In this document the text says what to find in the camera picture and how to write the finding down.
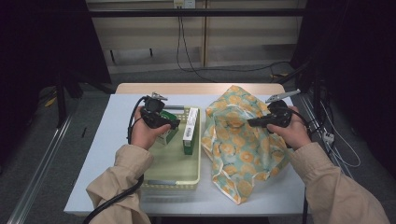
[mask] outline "beige sleeve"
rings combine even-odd
[[[376,197],[334,166],[318,143],[291,153],[315,223],[389,223]]]
[[[137,183],[153,162],[152,155],[145,149],[124,145],[116,154],[113,167],[105,170],[87,187],[93,206],[106,202]],[[123,201],[109,206],[92,221],[98,223],[149,223],[149,218],[139,205],[140,191],[127,196]]]

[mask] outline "white table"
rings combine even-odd
[[[114,156],[121,145],[126,144],[126,128],[129,117],[137,100],[152,91],[166,97],[166,105],[196,105],[203,112],[212,102],[217,100],[232,84],[127,84],[120,86],[118,91],[110,97],[105,114],[102,118],[96,136],[84,165],[79,174],[76,185],[64,209],[66,213],[86,216],[93,209],[92,202],[85,188],[107,167],[114,163]],[[265,101],[269,97],[267,85],[271,84],[236,84]],[[272,89],[271,94],[281,93],[279,86]],[[201,92],[208,88],[205,95]],[[205,113],[201,113],[202,131],[205,130]],[[286,216],[301,214],[304,204],[304,183],[288,165],[277,176],[270,177],[267,181],[256,181],[253,193],[246,203],[234,204],[211,182],[211,160],[202,151],[201,179],[195,191],[177,193],[145,193],[143,192],[141,206],[143,210],[153,217],[166,216]]]

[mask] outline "drawstring bag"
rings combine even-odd
[[[248,125],[248,119],[269,113],[265,103],[238,86],[206,109],[201,140],[212,160],[212,181],[236,204],[247,201],[254,180],[277,175],[289,163],[282,137]]]

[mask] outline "basket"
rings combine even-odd
[[[190,113],[190,108],[197,106],[166,106],[164,110],[175,114],[180,119],[178,131],[165,146],[154,143],[149,151],[154,162],[145,172],[145,181],[141,189],[151,190],[195,190],[200,180],[201,169],[201,117],[200,108],[195,122],[192,155],[185,155],[183,133]]]

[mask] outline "hand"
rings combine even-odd
[[[298,112],[295,106],[290,106],[290,109]],[[274,124],[268,124],[267,129],[282,136],[285,142],[294,150],[311,143],[303,121],[295,114],[291,116],[291,122],[288,127],[282,128]]]
[[[134,113],[135,124],[131,134],[131,145],[149,150],[154,144],[157,136],[170,130],[171,125],[165,124],[159,128],[150,129],[145,121],[141,119],[140,109],[142,107],[143,106],[139,106]]]

